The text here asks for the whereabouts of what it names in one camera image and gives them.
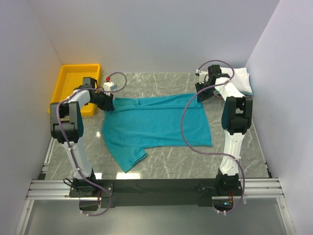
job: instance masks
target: yellow plastic bin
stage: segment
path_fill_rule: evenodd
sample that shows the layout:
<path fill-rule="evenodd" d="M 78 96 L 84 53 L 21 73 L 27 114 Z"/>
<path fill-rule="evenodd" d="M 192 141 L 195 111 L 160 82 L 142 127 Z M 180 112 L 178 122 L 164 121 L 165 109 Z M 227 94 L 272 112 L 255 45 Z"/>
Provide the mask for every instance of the yellow plastic bin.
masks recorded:
<path fill-rule="evenodd" d="M 100 65 L 63 65 L 51 99 L 51 103 L 60 102 L 73 93 L 73 90 L 83 84 L 83 77 L 100 80 Z M 81 109 L 83 116 L 92 116 L 96 112 L 96 105 L 88 104 Z"/>

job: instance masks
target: white backdrop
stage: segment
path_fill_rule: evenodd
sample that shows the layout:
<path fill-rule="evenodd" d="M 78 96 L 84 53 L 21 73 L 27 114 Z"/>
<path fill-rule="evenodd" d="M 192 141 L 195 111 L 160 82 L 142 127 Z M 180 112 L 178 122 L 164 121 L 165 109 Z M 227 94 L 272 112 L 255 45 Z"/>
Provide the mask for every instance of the white backdrop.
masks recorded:
<path fill-rule="evenodd" d="M 60 60 L 27 1 L 0 8 L 0 234 L 14 233 L 51 135 L 47 109 Z"/>
<path fill-rule="evenodd" d="M 62 63 L 107 71 L 244 66 L 279 0 L 29 0 Z"/>
<path fill-rule="evenodd" d="M 253 119 L 298 235 L 313 234 L 313 2 L 282 0 L 247 68 Z"/>

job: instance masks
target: gray marble surface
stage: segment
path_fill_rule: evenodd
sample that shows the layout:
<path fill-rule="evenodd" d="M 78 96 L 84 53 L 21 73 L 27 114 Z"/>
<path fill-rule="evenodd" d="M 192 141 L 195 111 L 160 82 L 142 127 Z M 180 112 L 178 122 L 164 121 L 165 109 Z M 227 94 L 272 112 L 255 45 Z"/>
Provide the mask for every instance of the gray marble surface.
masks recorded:
<path fill-rule="evenodd" d="M 152 97 L 181 93 L 194 93 L 196 76 L 193 73 L 128 73 L 126 88 L 115 97 Z M 119 87 L 123 84 L 122 76 L 112 77 Z M 213 97 L 203 103 L 208 117 L 213 147 L 197 147 L 201 151 L 222 152 L 224 149 L 224 130 L 221 117 L 224 101 Z M 141 178 L 215 178 L 221 164 L 221 156 L 200 155 L 188 147 L 155 147 L 146 149 L 147 157 L 138 162 L 125 174 L 110 155 L 101 133 L 104 112 L 98 110 L 92 117 L 84 117 L 85 132 L 83 143 L 86 154 L 95 173 L 102 174 L 102 179 Z M 242 144 L 241 165 L 248 178 L 268 177 L 265 160 L 262 155 L 254 126 L 248 130 Z M 73 171 L 65 150 L 55 143 L 49 162 L 46 180 L 71 178 Z"/>

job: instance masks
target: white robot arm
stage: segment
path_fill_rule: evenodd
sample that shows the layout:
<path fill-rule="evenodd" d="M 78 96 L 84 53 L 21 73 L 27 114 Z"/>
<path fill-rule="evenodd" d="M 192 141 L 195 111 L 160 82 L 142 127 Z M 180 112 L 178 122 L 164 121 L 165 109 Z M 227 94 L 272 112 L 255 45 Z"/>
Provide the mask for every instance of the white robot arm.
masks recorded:
<path fill-rule="evenodd" d="M 90 77 L 83 78 L 83 84 L 80 88 L 95 88 L 95 80 Z M 105 91 L 113 91 L 117 88 L 117 85 L 113 82 L 105 82 L 103 84 Z M 82 135 L 84 132 L 84 126 L 82 123 L 82 117 L 80 110 L 84 105 L 88 103 L 96 104 L 102 110 L 112 111 L 114 110 L 112 104 L 113 95 L 109 93 L 98 93 L 96 91 L 84 90 L 76 95 L 68 102 L 64 103 L 60 108 L 60 116 L 69 116 L 69 120 L 64 120 L 63 127 L 67 132 L 67 137 L 69 138 L 70 145 L 75 153 L 75 159 L 80 168 L 81 173 L 86 177 L 90 178 L 93 175 L 93 170 L 88 162 L 85 149 L 82 144 Z M 56 138 L 58 142 L 63 146 L 67 152 L 67 156 L 72 165 L 74 171 L 75 179 L 82 179 L 81 175 L 76 169 L 74 160 L 72 158 L 71 152 L 68 148 L 68 144 L 63 138 L 62 133 L 56 119 L 56 105 L 57 103 L 52 103 L 50 105 L 50 128 L 52 137 Z"/>
<path fill-rule="evenodd" d="M 229 80 L 229 75 L 223 74 L 218 65 L 210 66 L 208 71 L 197 71 L 196 75 L 199 75 L 199 83 L 196 84 L 197 91 L 214 84 L 223 84 Z M 225 132 L 224 153 L 239 160 L 243 139 L 247 129 L 251 126 L 252 99 L 239 92 L 231 82 L 216 86 L 215 89 L 225 100 L 222 116 L 222 127 Z M 207 93 L 198 96 L 198 102 L 210 98 L 212 94 L 213 89 L 209 89 Z M 239 174 L 238 164 L 228 156 L 223 156 L 219 170 L 222 175 L 235 176 Z"/>

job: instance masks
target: purple cable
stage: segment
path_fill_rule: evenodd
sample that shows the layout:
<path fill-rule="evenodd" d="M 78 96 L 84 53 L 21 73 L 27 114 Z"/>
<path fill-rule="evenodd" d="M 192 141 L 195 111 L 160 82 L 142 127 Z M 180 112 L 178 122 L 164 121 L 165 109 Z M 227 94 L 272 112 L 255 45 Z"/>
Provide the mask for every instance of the purple cable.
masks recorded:
<path fill-rule="evenodd" d="M 114 72 L 114 73 L 112 73 L 111 75 L 109 75 L 109 77 L 111 77 L 112 75 L 117 74 L 117 73 L 123 75 L 124 78 L 125 78 L 125 84 L 124 84 L 124 86 L 123 86 L 122 88 L 120 88 L 120 89 L 118 89 L 118 90 L 115 90 L 115 91 L 104 91 L 104 90 L 102 90 L 102 89 L 96 89 L 96 88 L 82 88 L 82 89 L 78 89 L 78 90 L 75 90 L 74 93 L 73 93 L 72 95 L 70 95 L 68 98 L 66 98 L 65 100 L 62 100 L 61 102 L 59 102 L 58 105 L 57 105 L 57 119 L 58 119 L 58 123 L 59 123 L 59 126 L 60 126 L 60 130 L 61 130 L 61 132 L 62 132 L 62 135 L 63 135 L 65 141 L 67 142 L 68 148 L 70 149 L 70 154 L 71 154 L 71 156 L 72 156 L 72 158 L 73 158 L 73 162 L 74 162 L 74 164 L 75 164 L 75 167 L 76 167 L 76 169 L 77 169 L 79 175 L 80 175 L 80 176 L 83 178 L 83 180 L 85 180 L 87 183 L 89 183 L 89 184 L 91 184 L 91 185 L 93 185 L 93 186 L 99 188 L 100 190 L 104 191 L 107 195 L 109 195 L 109 198 L 110 198 L 109 205 L 108 205 L 108 207 L 107 207 L 104 211 L 102 211 L 102 212 L 100 212 L 100 213 L 96 213 L 96 214 L 89 214 L 89 213 L 83 211 L 82 213 L 85 214 L 85 215 L 87 215 L 87 216 L 98 216 L 98 215 L 102 215 L 102 214 L 104 214 L 105 212 L 107 212 L 107 211 L 109 210 L 109 208 L 111 207 L 111 205 L 112 205 L 112 195 L 111 195 L 105 188 L 103 188 L 103 187 L 101 187 L 100 185 L 97 185 L 97 184 L 95 184 L 94 182 L 88 180 L 88 179 L 85 177 L 85 175 L 83 175 L 83 173 L 81 172 L 81 170 L 80 170 L 80 168 L 79 168 L 79 165 L 78 165 L 78 163 L 77 163 L 77 160 L 76 160 L 76 157 L 75 157 L 73 148 L 72 148 L 72 146 L 70 145 L 69 139 L 68 139 L 68 137 L 67 137 L 67 135 L 66 135 L 66 133 L 65 133 L 65 131 L 64 131 L 64 128 L 63 128 L 63 125 L 62 125 L 62 122 L 61 122 L 61 119 L 60 119 L 59 110 L 60 110 L 60 106 L 61 106 L 63 103 L 70 101 L 76 94 L 78 94 L 79 92 L 82 92 L 82 91 L 89 90 L 89 91 L 108 92 L 108 93 L 115 93 L 115 92 L 121 91 L 121 90 L 124 89 L 124 88 L 126 87 L 126 85 L 127 85 L 127 77 L 126 77 L 126 75 L 125 75 L 124 73 L 122 73 L 122 72 Z"/>
<path fill-rule="evenodd" d="M 200 153 L 200 154 L 204 154 L 204 155 L 223 155 L 223 156 L 228 156 L 228 157 L 231 157 L 232 159 L 234 159 L 236 161 L 236 163 L 238 164 L 238 167 L 243 175 L 243 192 L 241 194 L 241 197 L 240 197 L 240 200 L 239 202 L 233 207 L 233 209 L 225 212 L 225 213 L 230 213 L 232 212 L 233 210 L 235 210 L 241 203 L 242 203 L 242 200 L 244 198 L 244 194 L 245 194 L 245 186 L 246 186 L 246 178 L 245 178 L 245 174 L 244 174 L 244 170 L 243 168 L 241 167 L 239 161 L 231 154 L 228 154 L 228 153 L 207 153 L 207 152 L 202 152 L 202 151 L 199 151 L 199 150 L 196 150 L 195 148 L 193 148 L 189 143 L 188 141 L 186 140 L 185 138 L 185 135 L 184 135 L 184 132 L 183 132 L 183 120 L 184 120 L 184 116 L 185 116 L 185 113 L 186 113 L 186 110 L 188 108 L 188 106 L 190 105 L 190 103 L 194 100 L 194 98 L 196 98 L 201 92 L 204 92 L 210 88 L 213 88 L 213 87 L 217 87 L 217 86 L 222 86 L 222 85 L 226 85 L 235 75 L 235 70 L 232 68 L 232 66 L 225 62 L 225 61 L 222 61 L 222 60 L 209 60 L 207 62 L 205 62 L 204 64 L 202 64 L 198 70 L 200 70 L 202 68 L 202 66 L 204 66 L 205 64 L 208 64 L 208 63 L 211 63 L 211 62 L 221 62 L 221 63 L 224 63 L 226 64 L 227 66 L 229 66 L 233 72 L 232 76 L 230 77 L 229 80 L 227 80 L 226 82 L 224 83 L 221 83 L 221 84 L 217 84 L 217 85 L 212 85 L 212 86 L 208 86 L 208 87 L 205 87 L 203 89 L 201 89 L 200 91 L 198 91 L 190 100 L 189 102 L 187 103 L 186 107 L 184 108 L 184 111 L 182 112 L 182 116 L 181 116 L 181 120 L 180 120 L 180 133 L 181 133 L 181 136 L 182 136 L 182 139 L 184 140 L 184 142 L 186 143 L 186 145 L 193 151 L 195 151 L 196 153 Z"/>

